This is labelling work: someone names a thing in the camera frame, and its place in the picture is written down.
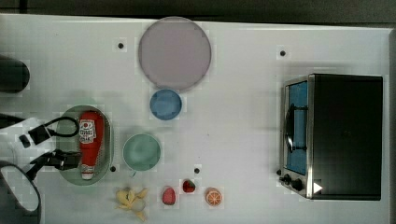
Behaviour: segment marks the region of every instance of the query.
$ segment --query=oven window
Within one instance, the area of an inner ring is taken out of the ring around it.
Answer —
[[[308,84],[300,82],[289,86],[289,108],[293,106],[294,136],[292,151],[288,150],[286,168],[305,175],[306,169],[306,119],[308,108]]]

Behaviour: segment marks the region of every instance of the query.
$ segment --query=oven handle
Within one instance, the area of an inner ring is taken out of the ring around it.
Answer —
[[[295,106],[294,104],[291,104],[289,107],[288,113],[286,114],[285,118],[285,142],[286,145],[288,146],[288,150],[290,153],[293,152],[295,149],[299,149],[297,147],[293,146],[293,141],[294,141],[294,111],[295,110],[308,110],[307,106]]]

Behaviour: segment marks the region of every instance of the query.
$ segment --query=green plate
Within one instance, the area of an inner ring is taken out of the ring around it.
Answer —
[[[79,117],[85,111],[95,111],[102,115],[105,122],[105,133],[102,139],[102,144],[99,149],[99,154],[96,159],[95,170],[93,173],[93,178],[91,180],[84,180],[81,177],[81,163],[78,165],[78,168],[60,171],[61,176],[64,177],[68,182],[78,185],[78,186],[89,186],[105,176],[107,171],[110,168],[111,162],[114,156],[114,145],[113,145],[113,133],[111,129],[110,122],[105,114],[102,113],[99,109],[91,105],[76,105],[70,109],[68,109],[62,117],[70,117],[74,118],[79,122]],[[71,133],[75,130],[74,125],[71,124],[70,121],[61,120],[58,122],[57,132],[58,133]],[[71,138],[56,138],[56,147],[62,151],[80,151],[79,149],[79,135],[77,134]]]

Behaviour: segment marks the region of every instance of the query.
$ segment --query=food item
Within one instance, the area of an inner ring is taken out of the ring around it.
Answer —
[[[146,217],[143,209],[146,207],[146,202],[144,201],[148,189],[142,189],[139,193],[134,193],[133,189],[122,189],[117,191],[117,199],[120,205],[116,208],[129,209],[132,210],[142,221],[146,221]]]
[[[93,178],[104,128],[102,116],[94,111],[84,112],[79,118],[79,148],[82,152],[81,176],[83,179]]]
[[[174,205],[175,202],[176,202],[175,191],[171,187],[168,187],[163,192],[163,203],[166,205]]]
[[[195,185],[190,180],[185,180],[183,183],[183,191],[186,193],[192,193],[195,191]]]
[[[208,188],[205,193],[206,202],[211,206],[218,206],[221,204],[222,195],[218,189]]]

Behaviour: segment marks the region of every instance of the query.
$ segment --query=oven knob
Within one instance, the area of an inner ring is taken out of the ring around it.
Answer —
[[[286,185],[289,185],[291,181],[291,177],[290,175],[284,175],[283,177],[280,177],[279,180],[283,181],[283,183],[285,183]]]
[[[291,181],[291,186],[297,191],[300,191],[303,189],[303,182],[301,181],[301,179],[295,179]]]

